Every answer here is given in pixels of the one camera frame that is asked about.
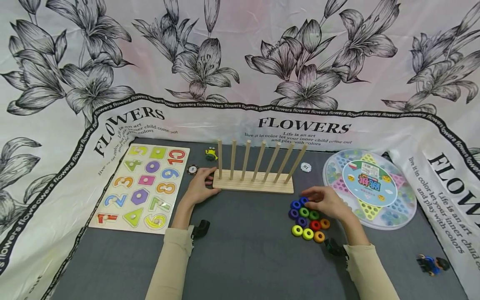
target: round sticker label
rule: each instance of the round sticker label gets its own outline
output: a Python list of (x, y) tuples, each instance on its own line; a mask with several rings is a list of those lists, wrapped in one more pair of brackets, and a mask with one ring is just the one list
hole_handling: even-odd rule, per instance
[(397, 197), (397, 188), (390, 174), (376, 164), (354, 160), (342, 172), (343, 182), (357, 198), (373, 206), (389, 206)]

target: small yellow toy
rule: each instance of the small yellow toy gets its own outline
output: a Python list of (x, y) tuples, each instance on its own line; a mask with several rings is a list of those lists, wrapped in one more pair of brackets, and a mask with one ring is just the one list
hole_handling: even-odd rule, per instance
[(215, 147), (208, 147), (207, 150), (205, 150), (205, 158), (208, 160), (208, 161), (213, 161), (213, 160), (217, 160), (218, 157), (216, 156), (216, 153), (215, 153)]

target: chinese checkers board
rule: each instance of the chinese checkers board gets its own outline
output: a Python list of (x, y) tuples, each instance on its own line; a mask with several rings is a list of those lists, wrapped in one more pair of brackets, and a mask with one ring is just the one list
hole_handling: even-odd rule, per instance
[(331, 186), (365, 226), (395, 230), (415, 215), (417, 198), (402, 172), (385, 158), (364, 150), (343, 150), (324, 166)]
[(89, 226), (165, 234), (189, 152), (130, 145)]

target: blue ring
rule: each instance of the blue ring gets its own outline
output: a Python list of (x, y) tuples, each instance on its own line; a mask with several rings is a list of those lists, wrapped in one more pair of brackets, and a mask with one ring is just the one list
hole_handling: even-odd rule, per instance
[(295, 224), (297, 224), (298, 226), (300, 226), (302, 228), (305, 228), (305, 227), (307, 227), (307, 219), (305, 219), (303, 217), (299, 217), (297, 219), (297, 221), (295, 221)]
[(301, 209), (301, 203), (299, 201), (293, 201), (292, 204), (290, 204), (291, 209)]
[(292, 220), (296, 220), (299, 217), (299, 211), (296, 209), (290, 209), (288, 217)]
[(308, 202), (308, 198), (307, 197), (301, 197), (299, 201), (300, 201), (301, 206), (305, 206), (305, 203)]

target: wooden peg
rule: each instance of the wooden peg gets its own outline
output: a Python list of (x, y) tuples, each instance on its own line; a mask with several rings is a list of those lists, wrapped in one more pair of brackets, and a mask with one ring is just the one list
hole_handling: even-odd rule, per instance
[(301, 158), (305, 154), (305, 151), (307, 151), (307, 147), (308, 147), (307, 144), (303, 144), (303, 148), (301, 149), (299, 155), (297, 156), (297, 159), (295, 160), (295, 163), (293, 163), (292, 169), (290, 170), (290, 173), (288, 174), (287, 179), (285, 179), (285, 181), (283, 182), (284, 184), (288, 183), (288, 181), (292, 177), (293, 172), (295, 171), (295, 169), (299, 165)]
[(283, 158), (282, 164), (280, 165), (280, 169), (278, 169), (278, 172), (275, 176), (275, 179), (273, 180), (273, 183), (276, 183), (280, 175), (282, 175), (283, 168), (287, 164), (288, 158), (290, 157), (290, 154), (292, 153), (293, 147), (295, 146), (295, 143), (290, 143), (290, 146), (288, 147), (287, 153), (285, 154), (285, 157)]
[(230, 180), (233, 180), (235, 170), (235, 151), (237, 151), (237, 140), (232, 140), (232, 160), (230, 161)]
[(218, 139), (218, 179), (222, 179), (222, 140)]
[(247, 149), (245, 149), (245, 156), (243, 157), (243, 168), (241, 170), (241, 177), (240, 181), (245, 179), (245, 171), (247, 170), (247, 163), (248, 163), (248, 155), (250, 154), (250, 143), (251, 140), (247, 140)]
[(272, 169), (273, 162), (275, 161), (276, 155), (278, 154), (278, 151), (280, 150), (280, 145), (281, 143), (276, 143), (275, 150), (273, 151), (273, 156), (270, 159), (270, 162), (268, 163), (267, 171), (265, 172), (264, 179), (262, 182), (265, 182), (267, 180), (268, 174), (270, 173), (270, 170)]
[(255, 172), (253, 173), (252, 181), (255, 181), (257, 178), (258, 168), (260, 167), (260, 162), (262, 161), (262, 156), (264, 156), (265, 146), (267, 145), (266, 141), (262, 141), (262, 148), (260, 148), (260, 153), (257, 158), (257, 164), (255, 165)]

